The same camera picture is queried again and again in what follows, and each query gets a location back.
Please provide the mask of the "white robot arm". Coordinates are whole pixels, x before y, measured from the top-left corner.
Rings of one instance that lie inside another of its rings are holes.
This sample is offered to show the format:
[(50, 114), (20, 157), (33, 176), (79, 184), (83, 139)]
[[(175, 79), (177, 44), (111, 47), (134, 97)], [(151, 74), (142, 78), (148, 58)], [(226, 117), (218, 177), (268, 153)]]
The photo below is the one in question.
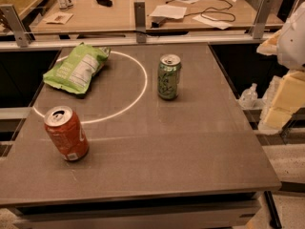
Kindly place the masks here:
[(305, 2), (256, 51), (275, 55), (277, 62), (288, 69), (284, 76), (273, 78), (265, 93), (258, 130), (273, 135), (305, 105)]

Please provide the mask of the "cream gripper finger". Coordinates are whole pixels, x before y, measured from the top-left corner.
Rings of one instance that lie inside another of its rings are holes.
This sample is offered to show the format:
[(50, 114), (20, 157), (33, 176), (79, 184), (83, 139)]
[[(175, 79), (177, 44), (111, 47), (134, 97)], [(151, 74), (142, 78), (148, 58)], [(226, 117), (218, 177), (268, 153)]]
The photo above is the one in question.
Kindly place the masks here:
[(284, 76), (275, 76), (265, 93), (260, 115), (261, 130), (281, 130), (305, 105), (305, 72), (289, 70)]
[(269, 39), (261, 43), (256, 51), (263, 55), (277, 55), (277, 41), (281, 30), (275, 32)]

